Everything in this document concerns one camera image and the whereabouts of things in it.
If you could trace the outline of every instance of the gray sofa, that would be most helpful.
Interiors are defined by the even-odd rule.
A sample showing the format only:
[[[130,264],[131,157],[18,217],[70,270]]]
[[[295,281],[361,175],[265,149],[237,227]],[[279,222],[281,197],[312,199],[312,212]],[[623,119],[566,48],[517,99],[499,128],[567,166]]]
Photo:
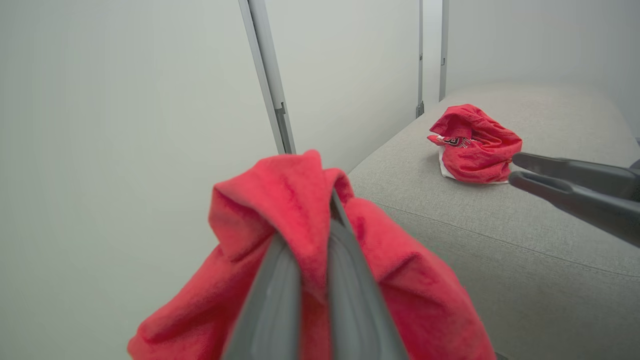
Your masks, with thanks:
[[[496,84],[447,96],[372,153],[349,174],[356,194],[453,268],[496,352],[640,358],[640,249],[508,184],[442,177],[429,128],[465,103],[518,134],[525,152],[624,167],[640,158],[595,90]]]

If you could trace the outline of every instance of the red fabric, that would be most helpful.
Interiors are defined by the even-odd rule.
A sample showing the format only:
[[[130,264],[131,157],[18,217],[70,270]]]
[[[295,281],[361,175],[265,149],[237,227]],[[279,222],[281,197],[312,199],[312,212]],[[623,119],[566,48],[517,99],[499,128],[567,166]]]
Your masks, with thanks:
[[[326,294],[329,201],[335,185],[412,359],[493,359],[492,346],[453,271],[373,203],[346,175],[322,170],[316,151],[280,155],[213,190],[209,223],[220,244],[130,340],[133,359],[217,359],[268,241],[282,233],[303,278],[303,359],[329,359]]]
[[[518,135],[471,104],[448,108],[431,132],[444,137],[428,136],[445,147],[444,166],[457,180],[468,183],[507,181],[511,158],[522,149]]]

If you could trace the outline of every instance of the seam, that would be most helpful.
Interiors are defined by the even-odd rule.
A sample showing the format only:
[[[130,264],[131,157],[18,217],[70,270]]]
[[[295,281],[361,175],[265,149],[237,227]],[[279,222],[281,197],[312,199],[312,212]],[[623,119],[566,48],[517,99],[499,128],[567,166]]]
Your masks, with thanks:
[[[475,231],[471,231],[471,230],[465,229],[465,228],[460,227],[460,226],[449,224],[449,223],[441,221],[441,220],[436,220],[434,218],[425,217],[424,215],[412,213],[411,211],[397,209],[397,208],[394,208],[393,206],[382,205],[382,204],[379,204],[377,202],[373,202],[373,203],[378,205],[378,206],[380,206],[380,207],[383,207],[383,208],[389,208],[389,209],[394,209],[394,210],[397,210],[397,211],[402,211],[403,213],[407,213],[407,214],[410,214],[410,215],[413,215],[413,216],[416,216],[416,217],[420,217],[420,218],[424,218],[424,219],[427,219],[427,220],[431,220],[431,221],[434,221],[434,222],[439,222],[441,224],[448,225],[448,226],[451,226],[451,227],[455,227],[457,229],[460,229],[462,231],[466,231],[468,233],[480,235],[480,236],[482,236],[484,238],[487,238],[487,239],[491,240],[492,242],[497,243],[499,245],[502,245],[502,246],[505,246],[505,247],[509,247],[509,248],[514,249],[514,250],[517,250],[517,251],[520,251],[520,252],[524,252],[524,253],[527,253],[527,254],[533,254],[533,255],[536,255],[538,257],[545,258],[545,259],[551,260],[553,262],[556,262],[556,263],[559,263],[559,264],[562,264],[562,265],[567,265],[567,266],[580,268],[581,270],[587,270],[589,272],[593,272],[593,273],[604,275],[604,276],[613,277],[615,279],[640,282],[640,275],[637,274],[637,273],[626,272],[624,270],[614,270],[612,268],[607,268],[605,266],[600,266],[600,265],[596,265],[596,264],[592,264],[592,263],[588,263],[588,262],[584,262],[584,261],[579,261],[579,260],[576,260],[576,259],[563,258],[561,256],[548,254],[546,252],[542,252],[542,251],[535,250],[535,249],[530,249],[530,248],[524,247],[522,245],[510,243],[510,242],[505,241],[505,240],[496,239],[494,237],[491,237],[491,236],[488,236],[488,235],[485,235],[485,234],[481,234],[481,233],[477,233]]]

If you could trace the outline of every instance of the gray upholstered surface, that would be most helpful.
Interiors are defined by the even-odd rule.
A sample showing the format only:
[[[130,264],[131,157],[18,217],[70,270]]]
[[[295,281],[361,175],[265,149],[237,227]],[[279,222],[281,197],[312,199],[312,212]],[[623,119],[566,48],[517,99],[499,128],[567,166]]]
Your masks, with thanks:
[[[619,166],[640,158],[594,90],[490,85],[448,96],[371,154],[349,174],[356,194],[448,262],[510,359],[640,356],[640,249],[510,185],[442,177],[426,137],[464,103],[513,130],[526,152]]]

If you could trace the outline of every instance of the red garment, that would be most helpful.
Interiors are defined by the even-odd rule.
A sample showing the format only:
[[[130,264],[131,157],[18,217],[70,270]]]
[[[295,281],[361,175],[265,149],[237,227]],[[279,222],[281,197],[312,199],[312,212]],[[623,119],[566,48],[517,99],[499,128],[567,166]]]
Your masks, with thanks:
[[[131,339],[133,359],[217,359],[278,229],[301,267],[303,359],[330,358],[326,293],[329,201],[340,196],[412,359],[494,359],[491,343],[453,271],[320,155],[279,155],[213,189],[209,223],[220,244],[167,305]]]
[[[471,104],[451,106],[428,139],[444,146],[442,163],[457,180],[468,183],[507,181],[509,163],[522,139]]]

